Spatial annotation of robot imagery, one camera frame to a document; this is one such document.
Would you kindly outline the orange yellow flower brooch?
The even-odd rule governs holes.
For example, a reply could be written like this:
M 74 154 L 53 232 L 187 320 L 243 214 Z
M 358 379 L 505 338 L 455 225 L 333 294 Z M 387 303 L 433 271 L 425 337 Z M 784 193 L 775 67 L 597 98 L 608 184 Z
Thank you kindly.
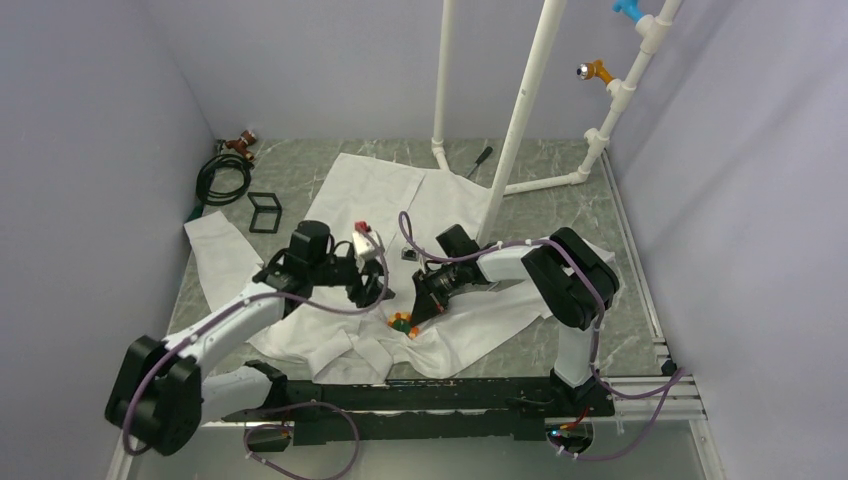
M 404 333 L 410 339 L 415 339 L 420 330 L 412 324 L 411 317 L 410 312 L 396 312 L 390 316 L 387 324 L 393 330 Z

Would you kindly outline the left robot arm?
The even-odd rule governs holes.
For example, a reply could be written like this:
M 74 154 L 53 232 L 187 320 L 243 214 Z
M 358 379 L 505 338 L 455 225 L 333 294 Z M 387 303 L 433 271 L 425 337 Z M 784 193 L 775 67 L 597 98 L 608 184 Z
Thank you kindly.
M 211 371 L 236 347 L 302 306 L 346 313 L 312 300 L 317 287 L 344 288 L 354 305 L 348 310 L 351 316 L 392 298 L 380 235 L 357 222 L 346 244 L 347 252 L 336 254 L 329 226 L 304 220 L 288 246 L 233 299 L 161 340 L 141 336 L 132 342 L 105 407 L 106 420 L 121 430 L 124 451 L 139 456 L 154 450 L 168 456 L 207 422 L 248 411 L 264 420 L 279 417 L 291 402 L 289 379 L 282 371 L 256 360 L 223 375 Z

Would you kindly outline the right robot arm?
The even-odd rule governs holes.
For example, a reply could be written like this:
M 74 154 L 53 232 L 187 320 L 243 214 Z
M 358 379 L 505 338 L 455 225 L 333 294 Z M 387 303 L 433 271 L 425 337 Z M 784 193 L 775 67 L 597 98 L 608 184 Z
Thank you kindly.
M 448 310 L 449 300 L 468 285 L 501 281 L 532 282 L 559 322 L 559 345 L 551 388 L 557 411 L 574 415 L 590 399 L 591 363 L 597 354 L 596 322 L 620 288 L 611 267 L 574 230 L 563 227 L 548 237 L 480 246 L 455 224 L 436 237 L 447 255 L 431 257 L 439 267 L 412 276 L 415 298 L 409 325 L 415 327 Z

